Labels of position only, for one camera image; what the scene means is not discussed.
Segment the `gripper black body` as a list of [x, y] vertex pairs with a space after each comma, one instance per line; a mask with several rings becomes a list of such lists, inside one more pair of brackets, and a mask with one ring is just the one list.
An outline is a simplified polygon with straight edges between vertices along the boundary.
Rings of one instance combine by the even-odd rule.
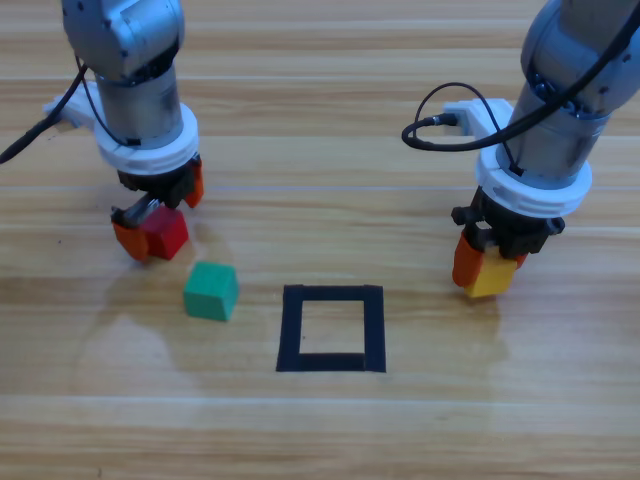
[[492, 200], [480, 187], [469, 206], [455, 207], [451, 217], [463, 226], [463, 237], [480, 252], [497, 246], [503, 258], [537, 254], [550, 236], [565, 228], [562, 217], [534, 218], [513, 212]]
[[195, 158], [163, 174], [134, 175], [119, 171], [118, 177], [125, 188], [144, 195], [126, 209], [113, 207], [111, 220], [116, 225], [142, 225], [160, 206], [175, 209], [195, 192]]

